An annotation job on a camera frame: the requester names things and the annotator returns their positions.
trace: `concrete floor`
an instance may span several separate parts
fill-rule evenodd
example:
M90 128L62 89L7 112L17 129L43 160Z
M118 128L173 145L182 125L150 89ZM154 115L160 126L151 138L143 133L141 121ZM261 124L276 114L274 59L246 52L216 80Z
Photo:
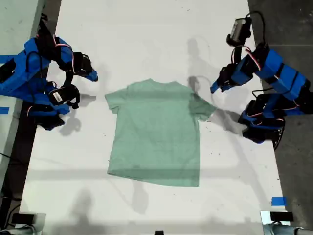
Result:
M286 64L299 70L313 82L311 65L313 1L248 0L248 2L250 10L263 12L267 22L266 38L271 48L284 57ZM52 32L55 31L60 3L61 0L46 0L44 13L49 17L47 26ZM262 24L257 16L253 18L254 36L258 43L262 38ZM309 115L287 117L285 133L276 150L283 195L288 203L287 209L294 214L294 225L311 230L313 230L313 188L310 186L313 179L313 148L311 150L310 142L310 137L313 136L312 119L313 117ZM34 131L35 127L21 118L12 157L29 160ZM22 194L26 173L27 169L19 171L11 169L7 173L6 184L15 197Z

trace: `black cable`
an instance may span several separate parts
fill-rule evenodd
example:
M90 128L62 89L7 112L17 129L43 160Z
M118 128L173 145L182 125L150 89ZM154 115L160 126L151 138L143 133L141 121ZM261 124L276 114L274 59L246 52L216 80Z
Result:
M280 140L281 140L282 137L283 137L284 130L285 130L285 123L286 123L286 121L285 121L284 118L282 118L282 119L284 120L284 125L283 125L283 128L282 128L282 130L281 130L281 135L280 135L280 137L279 137L279 139L278 139L278 141L277 141L277 144L276 144L276 146L274 147L274 151L277 149L277 147L278 147L278 145L279 145L279 143L280 143Z
M4 154L4 153L0 153L0 154L3 155L3 156L5 156L5 157L7 157L7 158L9 158L9 159L12 159L12 160L15 160L15 161L19 162L19 163L22 164L22 165L27 165L26 163L21 162L19 159L12 158L12 157L10 157L10 156Z
M266 89L262 89L262 90L253 90L252 94L255 98L257 98L257 96L254 94L255 92L265 92L265 91L269 91L269 90L273 90L273 89L274 89L273 87L270 87L270 88L266 88Z
M27 55L27 58L26 58L26 72L29 72L29 57L31 54L36 54L39 56L39 59L40 59L40 79L41 79L41 83L42 83L42 86L43 86L43 92L45 92L47 94L47 92L45 91L45 84L44 84L44 78L43 78L43 58L41 57L41 55L36 52L36 51L31 51L28 55Z
M265 20L264 20L264 16L263 14L260 12L260 11L250 11L245 18L247 18L249 15L252 15L252 14L258 14L261 19L262 19L262 24L263 24L263 43L265 44L266 43L266 40L265 40Z
M0 197L1 198L6 198L6 199L11 199L13 201L18 201L18 202L22 201L20 198L15 198L15 197L4 197L4 196L0 196Z
M10 213L9 213L9 215L8 215L8 218L7 218L7 220L6 220L6 223L5 223L5 225L4 225L4 229L6 229L6 228L8 227L9 222L10 222L10 218L11 218L11 215L12 215L13 211L14 211L17 207L19 207L20 205L21 205L21 204L18 204L17 206L15 206L15 207L10 211Z

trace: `cable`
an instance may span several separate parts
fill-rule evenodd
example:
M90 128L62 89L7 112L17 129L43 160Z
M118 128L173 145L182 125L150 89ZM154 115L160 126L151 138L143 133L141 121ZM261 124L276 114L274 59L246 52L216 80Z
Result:
M255 98L257 98L257 96L254 94L255 92L265 92L265 91L269 91L269 90L273 90L273 87L270 88L266 88L266 89L262 89L262 90L253 90L252 94Z
M231 56L230 56L231 63L234 63L234 52L235 52L235 49L238 48L238 47L245 47L245 48L247 48L248 50L251 51L251 49L249 47L244 46L244 45L235 46L233 51L231 52Z
M248 55L251 57L251 59L254 61L254 63L256 64L256 66L258 67L259 70L261 70L261 65L259 64L259 62L254 58L254 56L252 55L251 51L248 51L247 49L245 50Z
M4 154L4 153L0 153L0 154L3 155L3 156L5 156L5 157L7 157L7 158L9 158L9 159L12 159L12 160L15 160L15 161L19 162L19 163L21 163L22 165L27 165L27 164L21 162L19 159L12 158L12 157L10 157L10 156Z
M36 54L39 56L39 59L40 59L40 79L41 79L41 83L42 83L42 86L43 86L43 92L47 94L46 90L45 90L45 83L44 83L44 78L43 78L43 59L41 57L41 55L36 52L36 51L31 51L28 55L27 55L27 58L26 58L26 72L28 73L29 72L29 57L31 54Z
M22 201L20 198L15 198L15 197L4 197L4 196L0 196L0 197L1 198L6 198L6 199L11 199L13 201L18 201L18 202Z
M245 18L247 18L249 15L252 15L252 14L258 14L261 19L262 19L262 24L263 24L263 43L265 44L266 43L266 40L265 40L265 20L264 20L264 16L263 14L260 12L260 11L250 11Z
M9 215L8 215L8 218L7 218L7 220L6 220L6 223L5 223L5 225L4 225L4 229L6 229L7 227L8 227L8 224L9 224L9 222L10 222L10 218L11 218L11 215L12 215L12 213L13 213L13 211L17 208L17 207L19 207L21 204L19 203L17 206L15 206L11 211L10 211L10 213L9 213Z
M277 143L276 143L276 146L274 146L274 150L277 149L277 147L278 147L278 145L279 145L279 143L280 143L280 140L282 139L282 136L283 136L283 133L284 133L284 130L285 130L285 123L286 123L286 121L285 121L284 118L282 118L282 119L278 118L277 120L283 121L284 124L283 124L283 127L282 127L282 129L281 129L281 134L280 134L279 139L278 139L278 141L277 141Z
M55 47L68 47L68 48L70 48L70 50L73 53L73 56L72 56L73 57L73 59L72 59L72 67L73 67L73 73L75 73L75 71L74 71L74 52L73 52L72 47L70 45L67 45L67 44L62 44L62 43L57 44L57 42L55 41L55 34L53 34L53 41L54 41Z

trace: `red wire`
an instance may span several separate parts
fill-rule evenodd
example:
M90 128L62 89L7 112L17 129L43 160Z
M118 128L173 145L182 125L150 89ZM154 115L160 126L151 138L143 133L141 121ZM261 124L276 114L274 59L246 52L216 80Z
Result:
M54 42L55 47L68 47L68 48L70 48L70 50L73 53L72 68L73 68L73 73L75 74L75 71L74 71L74 52L73 52L72 48L67 44L62 44L62 43L57 44L57 42L55 41L55 35L54 34L53 34L53 42Z

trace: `t-shirt sleeve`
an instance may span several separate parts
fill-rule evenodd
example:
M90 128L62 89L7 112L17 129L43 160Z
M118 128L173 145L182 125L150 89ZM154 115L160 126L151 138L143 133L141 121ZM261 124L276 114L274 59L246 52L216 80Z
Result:
M200 98L197 94L191 95L190 112L201 121L207 121L216 107Z
M109 109L112 113L117 114L118 110L123 104L125 104L127 99L127 88L118 90L105 95Z

